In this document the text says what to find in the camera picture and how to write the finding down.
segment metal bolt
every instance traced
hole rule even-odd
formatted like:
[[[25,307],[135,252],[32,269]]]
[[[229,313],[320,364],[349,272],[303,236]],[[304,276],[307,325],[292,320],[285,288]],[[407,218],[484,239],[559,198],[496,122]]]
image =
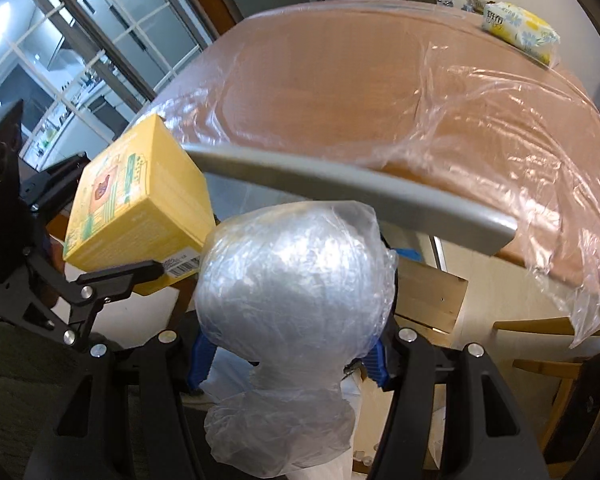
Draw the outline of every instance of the metal bolt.
[[[173,330],[163,330],[158,334],[158,341],[161,343],[173,343],[176,341],[178,334],[176,334]]]
[[[484,348],[478,343],[470,343],[466,349],[474,357],[482,357],[484,355]]]
[[[418,338],[418,333],[413,328],[403,328],[398,332],[398,337],[407,343],[413,343]]]
[[[88,300],[91,296],[93,296],[93,289],[89,285],[85,285],[80,291],[80,295]]]
[[[75,343],[75,332],[73,330],[67,330],[62,336],[62,340],[65,345],[71,346]]]
[[[107,346],[102,343],[98,343],[97,345],[93,345],[91,350],[89,350],[91,357],[102,357],[107,353]]]

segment yellow box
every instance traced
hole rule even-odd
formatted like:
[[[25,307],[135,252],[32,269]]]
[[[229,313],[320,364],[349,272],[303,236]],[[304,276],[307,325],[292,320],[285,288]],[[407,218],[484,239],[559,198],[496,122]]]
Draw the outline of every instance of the yellow box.
[[[147,296],[198,271],[215,225],[204,175],[154,114],[84,169],[64,259],[87,272],[162,262],[164,275],[134,288]]]

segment yellow tissue package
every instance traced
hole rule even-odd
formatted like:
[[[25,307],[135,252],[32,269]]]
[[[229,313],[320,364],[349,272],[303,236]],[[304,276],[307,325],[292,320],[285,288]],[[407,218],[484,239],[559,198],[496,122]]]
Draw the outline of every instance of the yellow tissue package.
[[[545,20],[522,7],[502,2],[486,4],[482,28],[549,68],[558,64],[560,36]]]
[[[157,260],[165,273],[134,287],[147,296],[198,271],[215,225],[204,175],[154,114],[84,169],[64,259],[86,272]]]

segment blue gripper pad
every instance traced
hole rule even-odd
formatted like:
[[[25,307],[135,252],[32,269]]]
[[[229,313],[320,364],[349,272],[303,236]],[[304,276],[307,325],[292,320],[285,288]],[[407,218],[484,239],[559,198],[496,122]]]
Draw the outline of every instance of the blue gripper pad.
[[[202,331],[198,333],[196,342],[191,348],[191,368],[187,376],[187,384],[192,390],[199,387],[200,383],[209,375],[217,348]]]
[[[381,388],[389,380],[389,372],[386,370],[384,362],[384,346],[379,339],[369,353],[362,358],[362,364],[365,365],[366,374]]]

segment blue object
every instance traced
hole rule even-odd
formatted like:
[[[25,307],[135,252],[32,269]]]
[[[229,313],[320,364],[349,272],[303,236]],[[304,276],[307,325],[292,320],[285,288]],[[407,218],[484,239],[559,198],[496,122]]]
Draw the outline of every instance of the blue object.
[[[420,254],[415,249],[395,249],[395,252],[398,253],[398,256],[408,258],[410,260],[413,260],[414,262],[423,262],[422,254]]]
[[[191,348],[191,368],[187,376],[187,384],[192,390],[199,387],[209,375],[217,349],[218,346],[209,341],[201,330]]]
[[[365,365],[366,374],[381,388],[389,380],[389,372],[384,362],[384,346],[379,339],[371,351],[362,358],[362,364]]]

